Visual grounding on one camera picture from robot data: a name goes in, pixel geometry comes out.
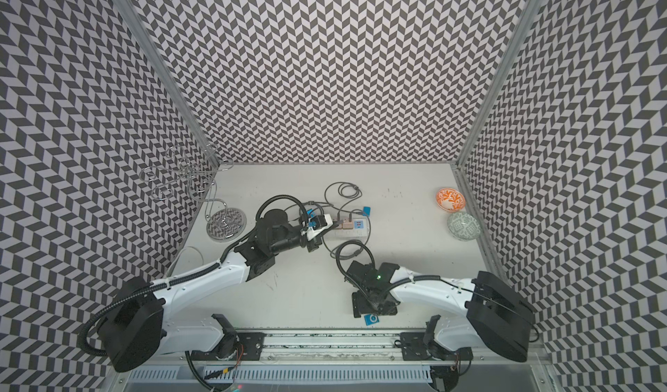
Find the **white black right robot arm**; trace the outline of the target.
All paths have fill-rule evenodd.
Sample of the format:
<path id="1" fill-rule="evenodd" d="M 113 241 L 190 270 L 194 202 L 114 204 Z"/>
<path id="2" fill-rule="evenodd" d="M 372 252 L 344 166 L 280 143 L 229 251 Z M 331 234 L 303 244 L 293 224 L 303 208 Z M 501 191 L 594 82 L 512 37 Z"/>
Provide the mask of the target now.
<path id="1" fill-rule="evenodd" d="M 485 346 L 513 362 L 526 362 L 535 330 L 535 308 L 491 272 L 474 278 L 445 278 L 413 272 L 392 263 L 377 265 L 370 249 L 349 240 L 333 251 L 336 266 L 351 284 L 353 310 L 395 316 L 403 303 L 416 303 L 455 318 L 434 315 L 427 323 L 424 345 L 431 356 Z"/>

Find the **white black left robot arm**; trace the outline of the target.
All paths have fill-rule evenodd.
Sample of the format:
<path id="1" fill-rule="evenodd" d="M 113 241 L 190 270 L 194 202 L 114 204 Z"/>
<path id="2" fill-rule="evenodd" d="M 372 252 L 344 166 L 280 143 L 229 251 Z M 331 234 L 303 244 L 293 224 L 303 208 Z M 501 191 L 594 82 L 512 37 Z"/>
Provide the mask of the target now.
<path id="1" fill-rule="evenodd" d="M 141 277 L 125 282 L 110 305 L 81 325 L 76 345 L 90 356 L 107 357 L 119 373 L 159 355 L 225 347 L 236 332 L 224 315 L 179 324 L 181 312 L 219 291 L 259 277 L 284 251 L 317 250 L 335 225 L 331 215 L 316 215 L 299 199 L 276 195 L 260 206 L 254 227 L 217 260 L 152 282 Z"/>

